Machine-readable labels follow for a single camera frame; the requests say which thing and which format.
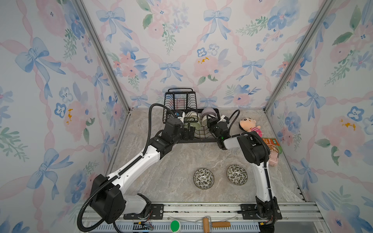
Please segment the black wire dish rack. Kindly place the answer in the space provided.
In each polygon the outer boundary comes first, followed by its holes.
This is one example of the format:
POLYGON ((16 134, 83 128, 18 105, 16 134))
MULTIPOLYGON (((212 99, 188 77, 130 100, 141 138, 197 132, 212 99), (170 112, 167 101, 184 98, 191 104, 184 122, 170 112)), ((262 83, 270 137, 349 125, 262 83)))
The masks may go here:
POLYGON ((184 138, 180 143, 215 143, 202 116, 204 108, 197 107, 196 92, 192 88, 169 88, 164 95, 164 105, 182 117, 184 122, 184 138))

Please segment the lavender bowl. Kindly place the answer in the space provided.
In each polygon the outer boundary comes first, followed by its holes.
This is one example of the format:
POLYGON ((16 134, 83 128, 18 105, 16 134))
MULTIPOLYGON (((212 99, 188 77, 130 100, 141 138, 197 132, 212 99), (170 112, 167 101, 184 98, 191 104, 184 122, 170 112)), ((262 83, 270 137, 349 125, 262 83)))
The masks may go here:
POLYGON ((205 116, 205 115, 214 115, 214 116, 216 116, 217 113, 216 113, 216 111, 213 108, 207 107, 207 108, 203 109, 202 112, 201 112, 201 116, 205 116))

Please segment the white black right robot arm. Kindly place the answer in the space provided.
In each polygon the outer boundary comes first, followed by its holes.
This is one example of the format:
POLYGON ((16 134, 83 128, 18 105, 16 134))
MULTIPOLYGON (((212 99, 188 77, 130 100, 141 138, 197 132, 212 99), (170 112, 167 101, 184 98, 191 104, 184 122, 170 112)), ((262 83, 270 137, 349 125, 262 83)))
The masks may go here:
POLYGON ((261 219, 275 222, 279 208, 272 192, 269 176, 268 165, 271 151, 268 145, 256 132, 231 136, 228 123, 222 120, 209 120, 207 127, 220 149, 241 149, 244 158, 253 167, 256 185, 256 215, 261 219))

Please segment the light green bowl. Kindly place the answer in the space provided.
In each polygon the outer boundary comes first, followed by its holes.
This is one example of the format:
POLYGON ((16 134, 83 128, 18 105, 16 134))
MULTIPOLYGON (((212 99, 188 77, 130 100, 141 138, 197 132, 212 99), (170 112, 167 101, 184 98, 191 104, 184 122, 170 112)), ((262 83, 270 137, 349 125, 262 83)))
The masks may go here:
POLYGON ((196 131, 199 131, 201 128, 200 122, 191 122, 190 127, 194 127, 196 131))

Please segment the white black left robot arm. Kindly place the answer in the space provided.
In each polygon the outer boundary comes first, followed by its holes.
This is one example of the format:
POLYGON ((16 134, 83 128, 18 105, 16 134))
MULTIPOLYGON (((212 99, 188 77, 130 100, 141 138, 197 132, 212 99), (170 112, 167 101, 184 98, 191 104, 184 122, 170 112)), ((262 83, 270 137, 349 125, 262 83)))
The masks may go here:
POLYGON ((188 140, 190 133, 182 125, 166 124, 164 130, 149 140, 148 145, 130 162, 108 176, 98 175, 92 184, 87 205, 100 217, 97 228, 102 223, 114 224, 127 215, 132 219, 148 218, 152 202, 143 194, 126 195, 129 186, 150 166, 160 161, 173 146, 181 140, 188 140))

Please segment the cream white bowl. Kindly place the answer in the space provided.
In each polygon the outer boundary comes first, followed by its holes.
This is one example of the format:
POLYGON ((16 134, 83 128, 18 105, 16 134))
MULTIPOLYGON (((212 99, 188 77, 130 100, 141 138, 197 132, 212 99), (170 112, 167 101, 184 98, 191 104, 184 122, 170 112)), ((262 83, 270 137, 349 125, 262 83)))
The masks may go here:
POLYGON ((203 127, 206 127, 208 121, 209 121, 209 120, 212 120, 212 119, 215 119, 216 117, 217 117, 217 116, 216 116, 215 114, 206 114, 206 115, 204 115, 203 118, 202 118, 202 123, 201 123, 201 125, 202 125, 203 127))

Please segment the black floral bowl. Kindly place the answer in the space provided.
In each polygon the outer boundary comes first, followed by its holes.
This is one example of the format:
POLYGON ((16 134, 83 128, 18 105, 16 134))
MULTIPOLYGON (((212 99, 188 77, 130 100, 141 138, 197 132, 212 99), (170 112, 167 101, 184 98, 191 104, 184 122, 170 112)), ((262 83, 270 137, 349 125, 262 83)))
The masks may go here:
POLYGON ((231 165, 226 170, 228 180, 234 185, 244 185, 248 181, 246 170, 240 165, 231 165))
POLYGON ((214 175, 208 169, 198 169, 193 175, 194 184, 201 190, 210 189, 214 184, 214 175))

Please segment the cream speckled bowl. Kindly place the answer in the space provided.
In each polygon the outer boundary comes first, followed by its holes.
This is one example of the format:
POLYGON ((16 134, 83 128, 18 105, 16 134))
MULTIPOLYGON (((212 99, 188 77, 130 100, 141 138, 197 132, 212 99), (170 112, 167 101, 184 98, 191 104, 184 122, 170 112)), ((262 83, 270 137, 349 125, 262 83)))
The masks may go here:
POLYGON ((188 121, 199 121, 198 113, 195 111, 190 111, 186 114, 186 119, 188 121))

